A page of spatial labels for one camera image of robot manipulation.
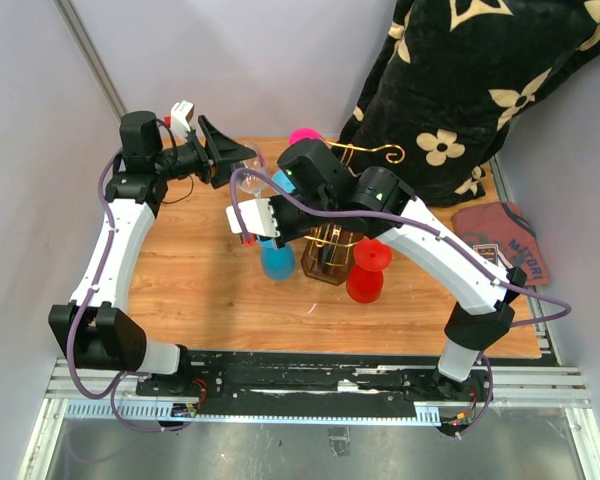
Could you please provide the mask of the maroon t-shirt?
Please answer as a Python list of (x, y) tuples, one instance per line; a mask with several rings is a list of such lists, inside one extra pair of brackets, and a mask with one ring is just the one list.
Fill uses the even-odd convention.
[(521, 268), (527, 286), (549, 284), (536, 234), (513, 202), (492, 202), (459, 210), (452, 216), (455, 234), (490, 262)]

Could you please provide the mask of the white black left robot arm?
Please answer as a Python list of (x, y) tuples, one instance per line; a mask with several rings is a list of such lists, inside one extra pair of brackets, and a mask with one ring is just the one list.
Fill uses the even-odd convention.
[(168, 121), (146, 110), (122, 116), (121, 147), (98, 181), (104, 217), (94, 251), (69, 302), (49, 312), (71, 378), (87, 398), (98, 395), (81, 382), (81, 369), (149, 375), (175, 396), (194, 384), (187, 348), (150, 339), (127, 314), (135, 265), (169, 182), (195, 176), (218, 189), (229, 182), (234, 164), (256, 155), (205, 116), (193, 128), (192, 110), (181, 101)]

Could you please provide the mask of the magenta plastic wine glass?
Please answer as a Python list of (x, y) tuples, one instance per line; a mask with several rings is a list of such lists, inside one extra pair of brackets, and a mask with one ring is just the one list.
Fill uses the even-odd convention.
[(288, 143), (290, 145), (294, 145), (301, 140), (310, 139), (310, 140), (323, 140), (323, 136), (316, 131), (315, 129), (302, 127), (294, 130), (288, 138)]

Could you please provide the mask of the gold wire wine glass rack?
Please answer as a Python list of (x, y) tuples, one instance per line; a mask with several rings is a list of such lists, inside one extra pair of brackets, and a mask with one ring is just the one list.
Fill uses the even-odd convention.
[[(401, 163), (405, 150), (395, 144), (367, 148), (324, 140), (336, 150), (339, 162), (347, 168), (356, 153), (385, 152), (389, 164)], [(328, 224), (313, 228), (306, 236), (307, 244), (301, 257), (306, 277), (329, 285), (339, 286), (346, 282), (355, 264), (354, 248), (363, 239), (361, 232), (354, 232), (348, 225), (351, 219), (330, 219)]]

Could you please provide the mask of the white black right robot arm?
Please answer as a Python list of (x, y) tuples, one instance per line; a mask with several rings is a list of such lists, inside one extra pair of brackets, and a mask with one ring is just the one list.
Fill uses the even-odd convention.
[(373, 166), (356, 174), (314, 139), (289, 146), (277, 166), (294, 186), (290, 197), (278, 194), (270, 200), (277, 242), (337, 223), (411, 259), (454, 296), (456, 304), (444, 328), (446, 342), (432, 378), (440, 397), (460, 397), (479, 355), (511, 329), (511, 303), (524, 287), (526, 273), (481, 257), (387, 168)]

